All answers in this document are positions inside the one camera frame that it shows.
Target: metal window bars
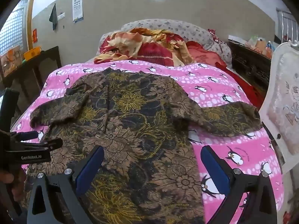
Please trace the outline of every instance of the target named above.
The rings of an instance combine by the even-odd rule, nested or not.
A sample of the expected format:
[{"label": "metal window bars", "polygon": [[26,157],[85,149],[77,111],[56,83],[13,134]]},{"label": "metal window bars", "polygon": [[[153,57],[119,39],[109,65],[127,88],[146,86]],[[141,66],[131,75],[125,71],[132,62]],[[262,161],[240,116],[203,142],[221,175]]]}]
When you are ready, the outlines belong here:
[{"label": "metal window bars", "polygon": [[281,38],[281,42],[288,42],[289,40],[292,43],[295,43],[295,40],[298,41],[299,35],[299,26],[295,18],[288,11],[281,9],[276,9],[278,13],[278,35]]}]

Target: wooden table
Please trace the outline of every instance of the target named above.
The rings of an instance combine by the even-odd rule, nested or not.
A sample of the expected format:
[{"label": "wooden table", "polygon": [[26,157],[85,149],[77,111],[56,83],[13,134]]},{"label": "wooden table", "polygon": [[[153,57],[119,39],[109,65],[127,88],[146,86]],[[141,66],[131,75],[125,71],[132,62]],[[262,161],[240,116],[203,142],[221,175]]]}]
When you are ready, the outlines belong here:
[{"label": "wooden table", "polygon": [[51,60],[55,60],[57,67],[61,68],[61,61],[60,61],[60,55],[59,55],[59,49],[58,46],[53,47],[49,50],[42,51],[39,55],[33,57],[27,62],[24,62],[22,65],[18,66],[14,71],[9,73],[6,77],[4,77],[2,67],[0,67],[0,74],[2,77],[2,82],[4,84],[4,87],[11,87],[13,80],[17,80],[18,83],[21,85],[21,89],[25,95],[25,98],[29,104],[31,104],[31,100],[28,94],[28,91],[24,84],[24,79],[28,75],[28,72],[30,70],[33,70],[35,80],[38,84],[38,87],[40,91],[44,87],[44,83],[41,79],[40,71],[39,71],[39,64],[47,59],[50,58]]},{"label": "wooden table", "polygon": [[229,41],[228,46],[233,54],[233,69],[266,96],[271,59],[234,41]]}]

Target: dark floral garment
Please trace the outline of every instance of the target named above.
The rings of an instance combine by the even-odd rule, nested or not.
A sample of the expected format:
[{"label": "dark floral garment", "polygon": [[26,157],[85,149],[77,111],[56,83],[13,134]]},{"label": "dark floral garment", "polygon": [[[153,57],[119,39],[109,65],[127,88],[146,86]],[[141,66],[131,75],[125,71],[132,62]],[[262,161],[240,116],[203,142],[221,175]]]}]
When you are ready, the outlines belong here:
[{"label": "dark floral garment", "polygon": [[103,167],[83,198],[98,223],[204,223],[189,121],[220,136],[261,128],[255,107],[201,108],[170,77],[110,68],[81,77],[31,114],[31,126],[50,125],[43,138],[60,137],[63,147],[30,166],[24,204],[39,172],[62,173],[101,145]]}]

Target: white paper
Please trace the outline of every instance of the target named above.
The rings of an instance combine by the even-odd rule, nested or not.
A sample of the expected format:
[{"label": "white paper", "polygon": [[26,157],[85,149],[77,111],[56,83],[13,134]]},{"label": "white paper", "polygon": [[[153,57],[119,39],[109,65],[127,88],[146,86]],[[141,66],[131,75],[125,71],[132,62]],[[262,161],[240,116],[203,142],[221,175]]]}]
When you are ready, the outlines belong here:
[{"label": "white paper", "polygon": [[83,3],[82,0],[73,0],[73,22],[83,19]]}]

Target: blue gripper pad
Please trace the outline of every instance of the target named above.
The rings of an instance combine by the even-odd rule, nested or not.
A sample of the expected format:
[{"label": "blue gripper pad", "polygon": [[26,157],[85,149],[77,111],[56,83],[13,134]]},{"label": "blue gripper pad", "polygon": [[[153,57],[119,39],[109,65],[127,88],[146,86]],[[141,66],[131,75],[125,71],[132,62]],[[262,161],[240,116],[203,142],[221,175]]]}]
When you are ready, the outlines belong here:
[{"label": "blue gripper pad", "polygon": [[99,147],[95,152],[90,152],[89,155],[87,163],[85,163],[85,166],[75,180],[77,196],[84,194],[89,189],[92,180],[104,160],[104,149]]},{"label": "blue gripper pad", "polygon": [[212,154],[203,147],[200,158],[220,194],[227,196],[230,192],[229,178],[222,170]]}]

